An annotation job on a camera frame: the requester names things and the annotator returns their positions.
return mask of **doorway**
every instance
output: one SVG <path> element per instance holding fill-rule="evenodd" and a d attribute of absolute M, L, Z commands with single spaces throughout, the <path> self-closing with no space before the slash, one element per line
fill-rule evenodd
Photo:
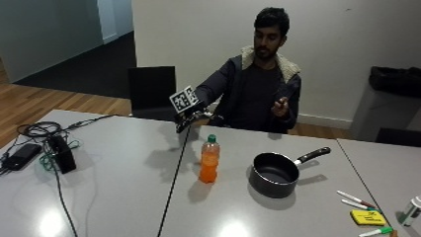
<path fill-rule="evenodd" d="M 0 57 L 0 84 L 9 83 L 8 74 L 5 73 L 5 69 L 3 66 L 3 61 Z"/>

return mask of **black bag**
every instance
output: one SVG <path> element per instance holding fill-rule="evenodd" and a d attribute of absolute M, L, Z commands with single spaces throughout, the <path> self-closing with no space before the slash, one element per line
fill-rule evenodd
<path fill-rule="evenodd" d="M 394 69 L 388 67 L 372 67 L 369 84 L 377 91 L 396 95 L 421 98 L 421 69 Z"/>

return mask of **man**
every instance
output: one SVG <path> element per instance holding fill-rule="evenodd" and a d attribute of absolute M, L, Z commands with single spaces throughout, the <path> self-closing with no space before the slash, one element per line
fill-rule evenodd
<path fill-rule="evenodd" d="M 221 119 L 211 125 L 287 133 L 296 124 L 301 78 L 297 65 L 276 53 L 289 30 L 284 9 L 263 9 L 255 28 L 255 46 L 243 48 L 195 93 L 207 106 L 223 95 L 215 111 Z"/>

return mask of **charger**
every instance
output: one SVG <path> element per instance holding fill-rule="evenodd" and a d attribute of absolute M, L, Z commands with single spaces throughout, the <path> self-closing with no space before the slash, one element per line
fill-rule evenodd
<path fill-rule="evenodd" d="M 63 174 L 76 169 L 76 163 L 71 149 L 63 137 L 56 135 L 48 138 L 48 145 L 53 153 L 53 160 Z"/>

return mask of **wooden floor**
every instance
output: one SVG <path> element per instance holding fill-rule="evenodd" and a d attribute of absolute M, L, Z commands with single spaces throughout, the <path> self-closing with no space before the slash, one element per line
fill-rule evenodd
<path fill-rule="evenodd" d="M 128 116 L 131 101 L 13 84 L 0 84 L 0 147 L 16 137 L 19 125 L 36 122 L 51 110 Z M 346 130 L 303 123 L 296 125 L 289 134 L 322 138 L 350 138 Z"/>

